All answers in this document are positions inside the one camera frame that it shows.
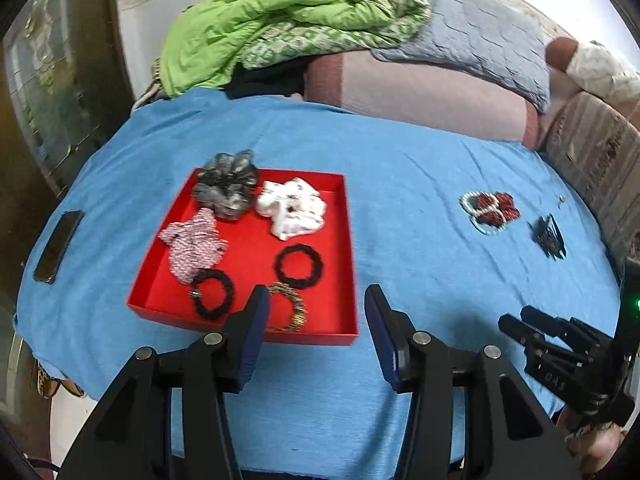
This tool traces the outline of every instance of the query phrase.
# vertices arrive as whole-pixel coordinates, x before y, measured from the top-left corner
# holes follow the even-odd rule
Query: gray sheer scrunchie
[[[225,220],[238,220],[253,204],[258,171],[254,152],[219,153],[198,172],[191,196]]]

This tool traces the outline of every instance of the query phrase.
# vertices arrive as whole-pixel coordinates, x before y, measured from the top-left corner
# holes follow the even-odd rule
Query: red tray
[[[187,179],[158,229],[171,222],[185,221],[198,211],[198,203],[191,197],[196,183],[197,169]],[[307,309],[306,323],[299,332],[267,330],[265,341],[308,345],[349,345],[358,336],[355,301],[351,232],[347,212],[344,176],[330,173],[311,173],[288,170],[258,170],[260,181],[256,194],[265,180],[284,183],[298,176],[320,192],[327,204],[325,226],[317,233],[278,240],[270,232],[271,219],[251,209],[237,222],[218,221],[220,238],[228,240],[222,261],[215,266],[224,270],[236,288],[229,312],[242,310],[254,285],[270,285],[276,281],[273,263],[276,255],[293,244],[313,247],[324,263],[322,277],[312,287],[300,290]],[[189,285],[178,282],[169,271],[169,247],[158,238],[151,242],[127,304],[140,316],[151,321],[178,326],[188,330],[210,332],[220,327],[224,318],[215,322],[196,314],[189,297]],[[308,256],[293,253],[285,258],[283,270],[287,276],[303,277],[311,272]],[[216,280],[200,285],[205,305],[220,304],[222,287]],[[292,306],[281,294],[271,296],[269,326],[289,323]]]

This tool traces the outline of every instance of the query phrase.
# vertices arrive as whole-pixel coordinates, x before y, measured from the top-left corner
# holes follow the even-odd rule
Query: black hair clip
[[[535,225],[529,224],[529,227],[533,231],[533,240],[542,247],[547,258],[551,256],[554,260],[562,260],[566,256],[564,240],[553,215],[548,215],[546,219],[541,216]]]

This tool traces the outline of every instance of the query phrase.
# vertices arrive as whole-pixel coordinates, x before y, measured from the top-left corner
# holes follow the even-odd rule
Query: bed
[[[251,148],[262,168],[343,173],[348,186],[360,337],[349,347],[265,344],[253,379],[227,396],[239,465],[328,479],[386,480],[395,469],[409,397],[385,383],[364,321],[367,285],[447,345],[494,344],[522,372],[522,349],[499,316],[532,304],[612,333],[618,283],[582,200],[536,152],[280,97],[228,101],[192,89],[147,105],[82,169],[26,264],[15,327],[47,371],[99,399],[141,346],[184,348],[200,335],[140,319],[126,298],[146,248],[194,167]],[[460,207],[468,191],[505,191],[522,218],[480,234]],[[566,197],[560,203],[559,197]],[[53,285],[34,266],[65,210],[86,215]],[[527,222],[553,213],[568,256],[546,258]],[[526,378],[551,414],[560,403]],[[180,395],[172,446],[182,453]],[[456,397],[452,458],[464,452]]]

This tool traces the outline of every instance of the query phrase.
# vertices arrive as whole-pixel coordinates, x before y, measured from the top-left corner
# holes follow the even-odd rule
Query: smartphone
[[[53,229],[42,256],[38,261],[33,279],[37,282],[51,283],[56,279],[60,261],[65,255],[66,247],[76,232],[78,224],[84,216],[83,211],[65,211],[62,213],[58,225]]]

